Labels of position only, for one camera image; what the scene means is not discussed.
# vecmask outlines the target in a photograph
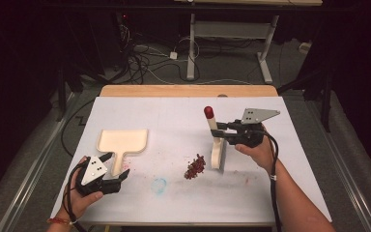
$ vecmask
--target table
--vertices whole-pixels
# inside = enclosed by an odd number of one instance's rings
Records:
[[[298,7],[321,6],[322,0],[194,0],[193,6],[198,3],[216,4],[243,4],[243,5],[271,5]],[[274,15],[271,23],[246,23],[246,22],[224,22],[224,21],[197,21],[195,14],[191,14],[189,32],[189,52],[187,61],[187,75],[189,80],[194,79],[195,66],[195,37],[220,37],[220,38],[242,38],[242,39],[265,39],[264,49],[257,53],[257,59],[267,84],[272,84],[270,70],[267,65],[267,54],[272,42],[273,33],[279,15]]]
[[[280,110],[264,124],[278,141],[280,159],[293,178],[330,220],[288,110],[273,87],[115,85],[105,86],[96,99],[69,172],[81,157],[101,155],[96,143],[102,129],[147,128],[148,145],[141,154],[125,157],[130,174],[121,191],[105,195],[81,221],[124,226],[272,226],[269,177],[233,146],[226,147],[223,174],[207,166],[196,179],[184,178],[188,162],[197,153],[206,159],[211,155],[213,138],[203,114],[206,104],[213,107],[219,122],[234,121],[247,106]]]

